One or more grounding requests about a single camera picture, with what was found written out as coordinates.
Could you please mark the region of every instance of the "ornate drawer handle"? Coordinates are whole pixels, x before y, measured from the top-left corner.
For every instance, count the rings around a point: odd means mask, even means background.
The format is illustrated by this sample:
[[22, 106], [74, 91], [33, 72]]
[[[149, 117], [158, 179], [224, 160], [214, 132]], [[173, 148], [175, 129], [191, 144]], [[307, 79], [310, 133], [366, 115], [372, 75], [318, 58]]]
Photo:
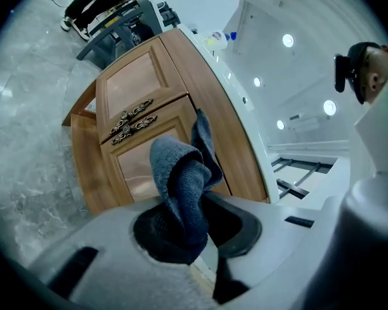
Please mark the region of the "ornate drawer handle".
[[116, 145], [117, 143], [121, 142], [125, 138], [132, 136], [136, 131], [139, 131], [140, 129], [147, 127], [150, 123], [154, 122], [154, 120], [156, 120], [157, 117], [158, 116], [156, 116], [156, 115], [144, 117], [143, 119], [141, 119], [141, 121], [139, 121], [133, 127], [130, 127], [128, 124], [125, 124], [124, 127], [122, 127], [122, 131], [119, 132], [112, 139], [112, 144]]
[[121, 113], [120, 120], [117, 124], [114, 125], [114, 127], [110, 131], [110, 135], [113, 135], [117, 133], [121, 127], [123, 127], [127, 122], [129, 122], [135, 115], [140, 113], [141, 111], [144, 111], [146, 107], [148, 107], [150, 104], [152, 104], [154, 100], [148, 99], [147, 101], [141, 103], [139, 106], [137, 106], [134, 110], [132, 110], [130, 113], [128, 111], [124, 110]]

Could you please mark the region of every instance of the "cabinet door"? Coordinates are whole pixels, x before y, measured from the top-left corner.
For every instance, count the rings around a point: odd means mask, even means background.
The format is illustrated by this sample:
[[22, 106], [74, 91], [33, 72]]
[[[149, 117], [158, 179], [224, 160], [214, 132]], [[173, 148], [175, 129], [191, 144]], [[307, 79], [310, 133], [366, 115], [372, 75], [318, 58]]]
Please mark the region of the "cabinet door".
[[115, 61], [96, 80], [96, 117], [100, 142], [109, 139], [121, 113], [152, 100], [134, 120], [187, 95], [167, 50], [154, 38]]
[[[188, 97], [170, 103], [149, 116], [156, 116], [156, 120], [147, 127], [115, 145], [111, 139], [102, 145], [107, 174], [121, 205], [159, 195], [149, 163], [151, 144], [165, 134], [190, 143], [191, 127], [197, 118]], [[224, 180], [213, 191], [230, 195]]]

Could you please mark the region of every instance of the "gray cloth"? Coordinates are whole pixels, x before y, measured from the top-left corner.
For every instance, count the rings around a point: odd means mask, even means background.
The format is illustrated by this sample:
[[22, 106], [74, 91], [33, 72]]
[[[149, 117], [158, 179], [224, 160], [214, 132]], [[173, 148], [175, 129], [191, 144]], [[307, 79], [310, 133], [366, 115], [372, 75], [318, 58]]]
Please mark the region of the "gray cloth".
[[172, 136], [155, 140], [149, 155], [155, 185], [179, 223], [185, 244], [200, 254], [207, 243], [208, 223], [201, 196], [222, 180], [215, 162], [208, 119], [201, 109], [191, 130], [191, 145]]

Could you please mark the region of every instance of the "gray tile floor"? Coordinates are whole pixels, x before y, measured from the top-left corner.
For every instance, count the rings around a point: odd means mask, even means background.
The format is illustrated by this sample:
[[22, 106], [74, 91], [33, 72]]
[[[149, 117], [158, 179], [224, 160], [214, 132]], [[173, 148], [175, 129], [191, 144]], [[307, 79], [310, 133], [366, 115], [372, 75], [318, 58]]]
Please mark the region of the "gray tile floor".
[[0, 33], [0, 241], [23, 265], [89, 218], [61, 121], [100, 69], [76, 60], [63, 13], [24, 0]]

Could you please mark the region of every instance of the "wooden panel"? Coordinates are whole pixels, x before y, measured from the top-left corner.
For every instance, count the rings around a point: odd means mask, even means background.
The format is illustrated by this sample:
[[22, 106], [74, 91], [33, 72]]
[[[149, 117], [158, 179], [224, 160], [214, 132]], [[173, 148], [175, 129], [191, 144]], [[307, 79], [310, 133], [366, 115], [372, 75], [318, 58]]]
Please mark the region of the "wooden panel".
[[180, 73], [194, 105], [201, 108], [210, 121], [215, 152], [232, 194], [268, 202], [253, 150], [218, 79], [180, 30], [167, 31], [160, 39]]
[[79, 97], [79, 99], [76, 100], [75, 104], [69, 111], [69, 113], [66, 115], [65, 119], [63, 120], [62, 125], [64, 127], [70, 126], [70, 117], [73, 114], [76, 115], [82, 115], [88, 118], [96, 119], [96, 115], [93, 112], [86, 111], [86, 106], [95, 98], [96, 95], [96, 80], [94, 80], [87, 89], [82, 93], [82, 95]]
[[92, 214], [119, 206], [105, 171], [96, 121], [72, 115], [72, 151], [85, 201]]
[[187, 95], [167, 50], [159, 38], [141, 44], [105, 69], [96, 80], [96, 115], [100, 143], [111, 137], [109, 131], [123, 110], [132, 111], [153, 99], [138, 120], [168, 103]]
[[[158, 117], [148, 127], [117, 145], [112, 145], [111, 141], [102, 145], [107, 174], [115, 197], [122, 205], [158, 194], [153, 188], [149, 166], [150, 143], [155, 138], [171, 134], [185, 143], [191, 141], [191, 127], [197, 115], [188, 97], [170, 103], [152, 114]], [[225, 181], [213, 190], [230, 195]]]

